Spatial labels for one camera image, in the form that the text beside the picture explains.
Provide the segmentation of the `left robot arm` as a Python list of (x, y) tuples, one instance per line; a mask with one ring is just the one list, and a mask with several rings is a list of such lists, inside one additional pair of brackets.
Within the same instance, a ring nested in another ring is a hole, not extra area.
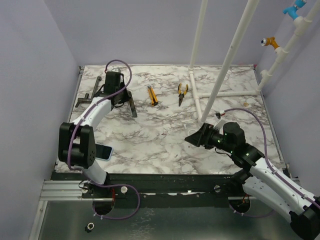
[(94, 132), (107, 114), (124, 103), (128, 103), (134, 118), (138, 116), (132, 93), (125, 86), (123, 73), (107, 71), (102, 90), (95, 94), (87, 109), (73, 122), (64, 122), (59, 127), (58, 159), (94, 182), (93, 191), (101, 198), (110, 194), (111, 185), (109, 174), (96, 160)]

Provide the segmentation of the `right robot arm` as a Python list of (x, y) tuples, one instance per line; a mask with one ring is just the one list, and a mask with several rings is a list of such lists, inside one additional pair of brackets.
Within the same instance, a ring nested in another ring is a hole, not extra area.
[(220, 128), (204, 123), (184, 140), (195, 147), (217, 148), (230, 154), (241, 168), (230, 183), (234, 195), (246, 193), (268, 205), (303, 240), (314, 240), (320, 234), (320, 198), (291, 180), (265, 154), (247, 143), (238, 123), (227, 122)]

